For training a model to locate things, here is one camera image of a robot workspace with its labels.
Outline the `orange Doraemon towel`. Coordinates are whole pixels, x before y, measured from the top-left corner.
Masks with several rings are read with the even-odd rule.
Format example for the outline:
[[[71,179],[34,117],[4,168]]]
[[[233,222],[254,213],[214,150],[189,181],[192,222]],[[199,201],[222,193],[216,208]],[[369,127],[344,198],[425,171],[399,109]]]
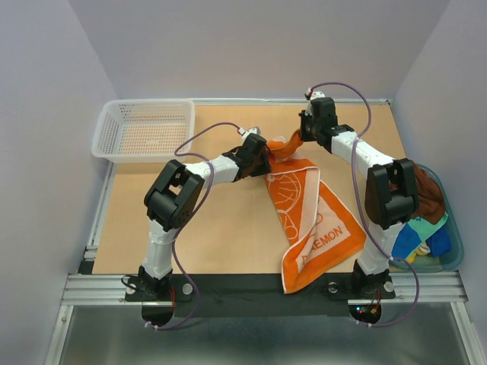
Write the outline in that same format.
[[[287,237],[282,257],[285,294],[293,294],[360,251],[366,234],[321,179],[320,168],[298,152],[299,131],[267,142],[271,172],[265,184]]]

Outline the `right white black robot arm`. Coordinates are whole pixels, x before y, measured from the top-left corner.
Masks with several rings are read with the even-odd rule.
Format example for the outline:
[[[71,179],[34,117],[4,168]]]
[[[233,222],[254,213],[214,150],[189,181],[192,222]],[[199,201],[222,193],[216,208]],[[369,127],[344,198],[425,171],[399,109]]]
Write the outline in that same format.
[[[355,197],[367,234],[364,248],[352,273],[343,281],[329,283],[329,292],[346,299],[368,297],[389,284],[392,251],[399,232],[419,208],[414,164],[394,159],[373,148],[349,125],[341,125],[332,98],[321,92],[308,96],[300,112],[299,137],[315,141],[329,153],[350,163],[352,175],[362,175],[365,196]]]

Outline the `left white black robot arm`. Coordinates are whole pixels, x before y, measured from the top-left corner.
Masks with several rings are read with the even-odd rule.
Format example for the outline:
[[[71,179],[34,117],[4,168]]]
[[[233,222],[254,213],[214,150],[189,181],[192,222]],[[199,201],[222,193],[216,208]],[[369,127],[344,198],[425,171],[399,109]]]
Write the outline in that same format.
[[[170,160],[144,198],[149,222],[148,248],[136,275],[125,275],[125,300],[159,301],[175,295],[170,285],[173,249],[188,224],[218,184],[235,183],[271,172],[267,141],[257,129],[242,135],[242,145],[198,163]]]

